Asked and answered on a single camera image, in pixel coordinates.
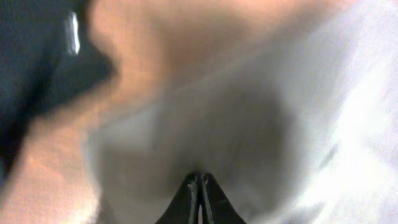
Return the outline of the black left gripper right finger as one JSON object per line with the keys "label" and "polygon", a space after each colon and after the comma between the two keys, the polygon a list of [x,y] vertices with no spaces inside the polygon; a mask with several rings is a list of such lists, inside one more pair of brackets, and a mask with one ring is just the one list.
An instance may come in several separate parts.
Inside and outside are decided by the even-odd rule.
{"label": "black left gripper right finger", "polygon": [[201,210],[205,224],[246,224],[212,174],[201,175]]}

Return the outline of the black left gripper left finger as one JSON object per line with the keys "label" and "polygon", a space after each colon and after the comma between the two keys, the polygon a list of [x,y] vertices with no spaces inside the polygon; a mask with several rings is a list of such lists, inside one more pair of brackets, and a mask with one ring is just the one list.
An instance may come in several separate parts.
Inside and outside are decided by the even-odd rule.
{"label": "black left gripper left finger", "polygon": [[198,174],[188,174],[155,224],[198,224]]}

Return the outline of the grey cargo shorts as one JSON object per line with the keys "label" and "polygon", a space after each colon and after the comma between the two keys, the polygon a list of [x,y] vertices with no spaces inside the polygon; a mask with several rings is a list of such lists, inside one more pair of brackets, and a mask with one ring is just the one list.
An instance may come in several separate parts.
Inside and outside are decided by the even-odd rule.
{"label": "grey cargo shorts", "polygon": [[397,222],[397,2],[358,1],[186,71],[83,145],[98,223],[154,223],[191,172],[247,223]]}

